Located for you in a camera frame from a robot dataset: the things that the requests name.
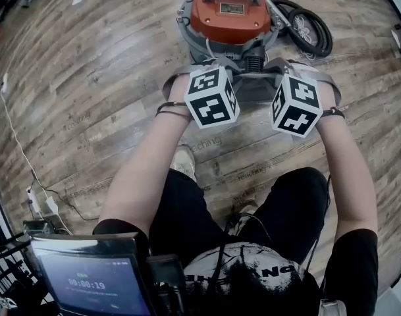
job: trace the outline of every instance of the white cable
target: white cable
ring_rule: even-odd
[[[22,144],[20,144],[19,140],[17,139],[17,134],[16,134],[16,131],[14,131],[13,123],[11,122],[11,118],[10,118],[10,115],[9,115],[9,111],[7,110],[7,104],[5,103],[5,99],[4,99],[4,97],[3,97],[3,92],[2,92],[1,90],[0,90],[0,96],[1,96],[1,99],[3,100],[5,113],[6,113],[6,115],[7,115],[7,118],[9,119],[10,127],[11,127],[11,130],[13,131],[14,138],[15,138],[15,140],[16,140],[18,146],[20,147],[20,150],[21,150],[21,152],[22,152],[24,158],[26,159],[26,161],[28,162],[28,164],[29,164],[31,170],[33,171],[36,181],[37,181],[38,184],[41,186],[41,189],[43,190],[43,192],[45,193],[45,196],[46,196],[47,199],[48,199],[47,192],[43,189],[43,186],[42,186],[40,180],[38,179],[38,176],[36,175],[35,169],[33,168],[32,164],[29,162],[29,159],[27,158],[26,154],[24,153]]]
[[[296,16],[294,18],[294,29],[298,32],[298,34],[305,39],[308,43],[313,44],[313,40],[311,39],[309,33],[310,29],[306,27],[306,23],[302,16]],[[300,49],[301,53],[307,57],[310,61],[316,60],[316,55],[311,53],[306,53]]]
[[[61,223],[63,224],[64,229],[65,229],[70,235],[73,235],[73,233],[67,228],[67,226],[65,225],[64,221],[63,221],[62,218],[60,217],[60,214],[58,214],[57,216],[58,216],[58,218],[60,219]]]
[[[206,38],[206,48],[207,48],[207,51],[209,52],[209,55],[211,56],[211,58],[212,59],[216,59],[216,57],[214,56],[214,54],[212,52],[211,46],[209,45],[209,39],[208,38]]]

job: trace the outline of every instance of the black sleeve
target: black sleeve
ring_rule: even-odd
[[[133,233],[138,232],[140,233],[140,237],[142,239],[143,246],[146,249],[149,248],[149,241],[147,239],[146,234],[144,234],[138,227],[134,226],[123,220],[118,219],[105,219],[98,223],[92,235],[96,234],[121,234],[121,233]]]
[[[353,230],[334,244],[325,273],[325,298],[345,303],[348,316],[371,316],[377,301],[377,235]]]

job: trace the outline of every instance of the wrist strap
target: wrist strap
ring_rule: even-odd
[[[344,113],[336,107],[331,107],[330,110],[324,110],[321,117],[326,117],[326,116],[341,116],[342,118],[345,119]]]
[[[186,107],[186,106],[187,104],[181,102],[165,102],[164,104],[161,104],[159,106],[158,110],[156,111],[156,114],[158,114],[164,107]]]
[[[175,113],[174,111],[166,111],[166,110],[159,111],[158,113],[156,113],[155,117],[156,117],[157,115],[159,115],[160,113],[172,113],[172,114],[174,114],[174,115],[177,115],[177,116],[180,116],[180,117],[185,118],[185,119],[188,120],[189,122],[192,120],[190,116],[186,116],[186,115],[183,115],[182,113]]]

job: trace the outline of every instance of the orange motor housing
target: orange motor housing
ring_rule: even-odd
[[[265,0],[193,0],[190,24],[212,41],[243,44],[269,32],[271,16]]]

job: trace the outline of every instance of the shoe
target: shoe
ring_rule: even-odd
[[[195,182],[196,176],[194,174],[194,168],[196,164],[194,162],[194,156],[188,145],[179,145],[176,148],[173,161],[171,163],[171,168],[184,173],[186,176],[189,176]]]
[[[257,208],[259,207],[254,200],[248,200],[237,208],[233,207],[233,216],[238,220],[230,228],[228,235],[238,235],[242,228],[246,225],[247,221],[250,220],[250,217],[245,214],[247,213],[253,215],[257,211]]]

